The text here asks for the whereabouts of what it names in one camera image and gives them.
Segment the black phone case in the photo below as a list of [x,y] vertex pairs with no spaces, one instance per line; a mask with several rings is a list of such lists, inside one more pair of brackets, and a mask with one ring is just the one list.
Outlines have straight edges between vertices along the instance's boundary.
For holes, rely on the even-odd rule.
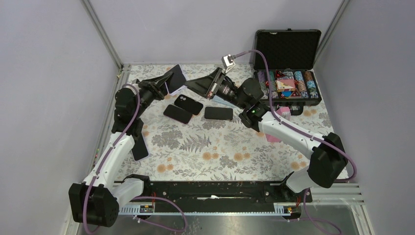
[[177,97],[174,101],[174,105],[196,116],[204,107],[202,103],[183,94]]

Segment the light blue phone case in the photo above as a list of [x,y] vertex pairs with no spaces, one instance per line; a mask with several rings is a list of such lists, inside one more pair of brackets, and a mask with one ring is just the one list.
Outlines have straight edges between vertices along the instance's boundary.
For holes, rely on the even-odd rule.
[[230,107],[232,107],[232,108],[237,108],[237,106],[235,106],[235,105],[231,104],[231,103],[230,103],[230,102],[228,102],[228,101],[225,101],[224,99],[222,99],[222,98],[220,98],[220,97],[218,97],[218,96],[215,96],[215,97],[212,99],[212,101],[215,101],[215,102],[220,103],[220,104],[223,104],[223,105],[230,106]]

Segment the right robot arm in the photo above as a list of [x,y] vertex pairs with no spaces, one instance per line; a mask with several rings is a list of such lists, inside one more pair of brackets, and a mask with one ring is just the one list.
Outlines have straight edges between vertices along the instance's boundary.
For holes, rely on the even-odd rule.
[[239,118],[247,128],[276,137],[309,158],[308,167],[283,180],[280,194],[285,201],[294,201],[307,188],[330,188],[338,182],[340,173],[349,163],[337,134],[313,133],[276,114],[261,102],[263,91],[254,78],[236,87],[223,70],[217,68],[210,75],[186,81],[185,85],[203,98],[218,96],[242,109]]

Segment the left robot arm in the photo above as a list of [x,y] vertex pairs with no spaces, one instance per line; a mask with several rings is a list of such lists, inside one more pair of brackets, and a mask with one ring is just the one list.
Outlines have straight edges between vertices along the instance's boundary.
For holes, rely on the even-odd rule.
[[75,222],[101,227],[112,226],[119,209],[137,198],[146,201],[152,189],[144,179],[133,176],[121,185],[114,181],[122,162],[129,153],[138,155],[145,147],[142,139],[143,121],[140,116],[154,101],[167,95],[165,83],[173,72],[133,84],[124,84],[115,94],[114,123],[110,140],[95,167],[81,183],[69,188],[72,218]]

